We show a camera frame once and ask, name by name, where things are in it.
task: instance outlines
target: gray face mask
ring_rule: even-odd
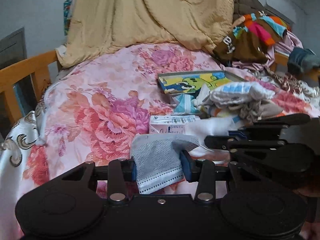
[[[184,134],[143,134],[131,144],[130,156],[137,166],[140,194],[150,194],[184,178],[180,151],[199,146],[196,136]]]

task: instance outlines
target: beige blanket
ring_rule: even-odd
[[[137,43],[212,52],[230,31],[233,0],[76,0],[62,66]]]

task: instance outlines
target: wooden bed frame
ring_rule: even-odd
[[[272,71],[276,70],[277,64],[286,66],[288,57],[275,53],[275,60],[276,62],[270,67]],[[61,65],[54,50],[27,58],[0,70],[0,93],[4,93],[5,109],[12,125],[22,117],[13,85],[22,78],[31,75],[33,90],[36,99],[39,101],[45,89],[51,84],[48,65],[53,62],[57,62],[60,70]],[[313,79],[316,78],[317,80],[318,75],[320,75],[320,72],[317,70],[313,74]]]

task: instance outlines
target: patterned blanket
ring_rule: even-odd
[[[197,70],[227,70],[255,80],[247,70],[225,68],[202,51],[165,43],[135,45],[83,62],[53,84],[36,111],[12,128],[2,146],[0,185],[6,191],[1,191],[0,239],[19,237],[14,206],[26,192],[84,161],[107,165],[129,158],[133,137],[148,133],[150,115],[173,110],[156,83],[158,73]],[[273,101],[284,108],[284,114],[319,115],[293,94],[259,82],[276,92]],[[210,152],[205,157],[220,158]],[[196,185],[182,181],[156,193],[194,195]],[[106,188],[106,182],[99,181],[97,193],[105,197]],[[218,191],[222,197],[225,186],[221,184]]]

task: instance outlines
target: gray door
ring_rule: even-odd
[[[0,40],[0,69],[27,58],[24,40],[24,28],[21,28]],[[20,80],[14,90],[22,114],[26,114],[36,107],[36,97],[33,92],[30,76]],[[4,109],[3,94],[0,94],[0,133],[5,138],[10,131],[10,121]]]

